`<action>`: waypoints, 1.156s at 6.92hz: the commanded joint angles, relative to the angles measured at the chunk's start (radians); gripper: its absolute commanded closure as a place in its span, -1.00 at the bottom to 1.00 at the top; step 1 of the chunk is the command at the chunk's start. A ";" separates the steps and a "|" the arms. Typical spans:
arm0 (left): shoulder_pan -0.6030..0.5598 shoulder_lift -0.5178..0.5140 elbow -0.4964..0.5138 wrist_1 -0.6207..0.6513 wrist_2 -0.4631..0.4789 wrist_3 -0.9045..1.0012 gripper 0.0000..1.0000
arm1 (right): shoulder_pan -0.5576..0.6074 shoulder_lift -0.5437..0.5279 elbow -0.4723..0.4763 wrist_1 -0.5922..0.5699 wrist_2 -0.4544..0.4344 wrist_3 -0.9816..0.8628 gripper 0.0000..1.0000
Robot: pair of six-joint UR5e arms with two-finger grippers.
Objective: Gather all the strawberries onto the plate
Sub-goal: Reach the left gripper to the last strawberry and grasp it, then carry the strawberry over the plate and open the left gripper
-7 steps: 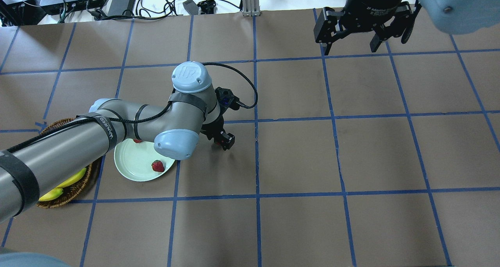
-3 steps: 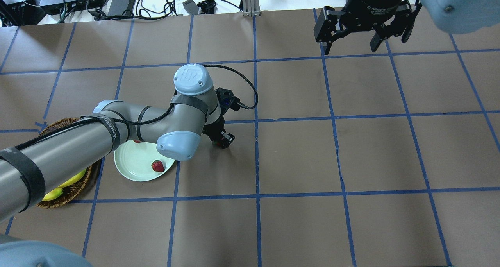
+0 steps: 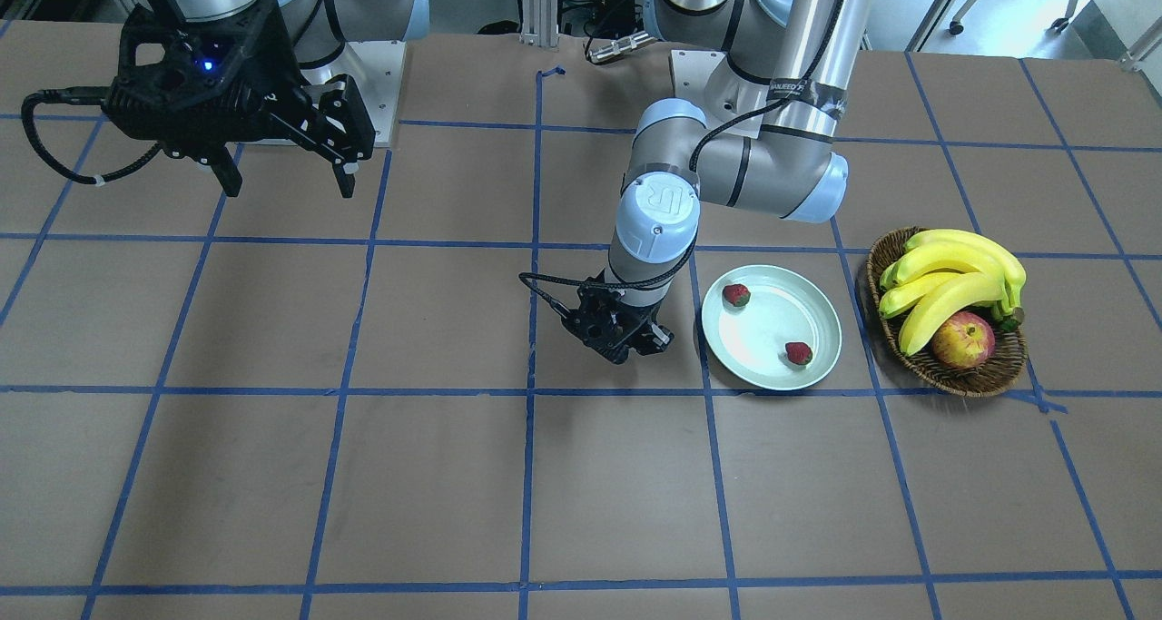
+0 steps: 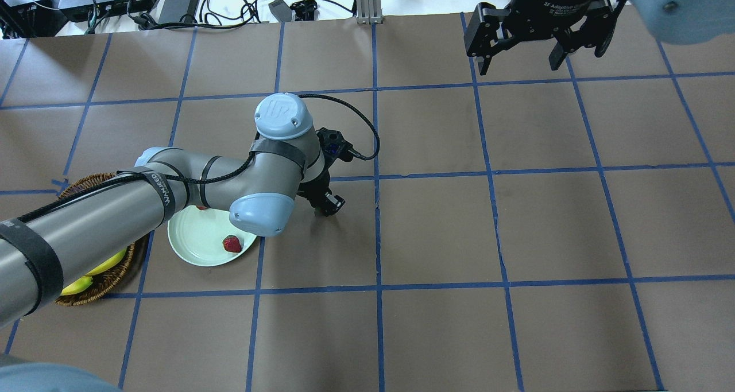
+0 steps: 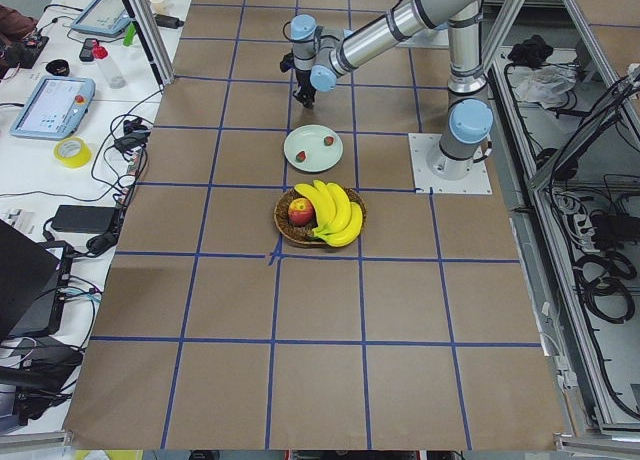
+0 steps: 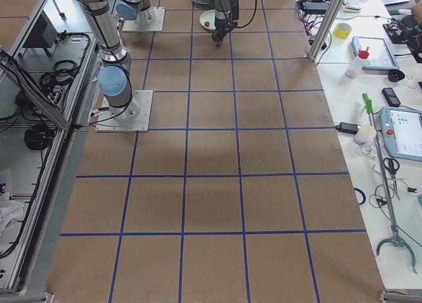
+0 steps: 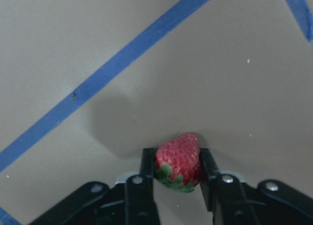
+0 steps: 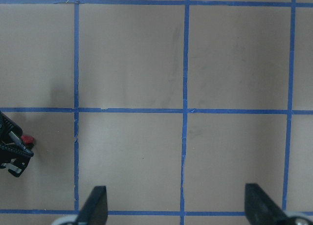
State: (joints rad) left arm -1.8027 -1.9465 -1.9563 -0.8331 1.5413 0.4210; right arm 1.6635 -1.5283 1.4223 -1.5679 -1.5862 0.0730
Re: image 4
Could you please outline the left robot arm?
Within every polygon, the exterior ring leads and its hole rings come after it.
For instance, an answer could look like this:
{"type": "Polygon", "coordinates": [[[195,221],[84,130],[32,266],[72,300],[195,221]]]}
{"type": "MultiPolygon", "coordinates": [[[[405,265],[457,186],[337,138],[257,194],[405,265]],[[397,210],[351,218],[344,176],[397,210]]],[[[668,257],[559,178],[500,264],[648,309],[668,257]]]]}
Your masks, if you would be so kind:
{"type": "Polygon", "coordinates": [[[227,211],[234,227],[282,233],[297,196],[331,216],[329,167],[358,157],[341,133],[316,130],[305,95],[277,93],[254,112],[246,159],[152,147],[98,186],[2,221],[2,325],[34,313],[64,287],[188,206],[227,211]]]}

